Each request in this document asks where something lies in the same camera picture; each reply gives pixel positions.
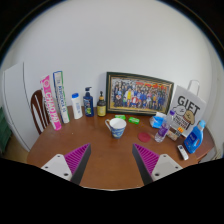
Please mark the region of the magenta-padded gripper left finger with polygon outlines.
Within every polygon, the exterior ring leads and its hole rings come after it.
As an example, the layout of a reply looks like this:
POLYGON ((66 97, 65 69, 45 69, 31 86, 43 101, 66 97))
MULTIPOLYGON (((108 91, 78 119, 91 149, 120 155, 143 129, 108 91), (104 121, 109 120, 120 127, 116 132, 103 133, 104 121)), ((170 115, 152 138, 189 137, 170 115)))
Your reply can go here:
POLYGON ((90 155, 91 144, 87 143, 66 155, 56 154, 42 169, 79 185, 90 155))

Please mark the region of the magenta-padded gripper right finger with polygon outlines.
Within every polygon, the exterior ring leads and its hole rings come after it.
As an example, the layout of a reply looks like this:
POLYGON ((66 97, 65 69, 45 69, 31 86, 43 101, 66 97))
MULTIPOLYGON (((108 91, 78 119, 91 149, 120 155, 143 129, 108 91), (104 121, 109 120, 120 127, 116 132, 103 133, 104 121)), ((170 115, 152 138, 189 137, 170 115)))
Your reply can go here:
POLYGON ((169 155, 158 155, 138 144, 133 145, 132 154, 145 185, 182 169, 169 155))

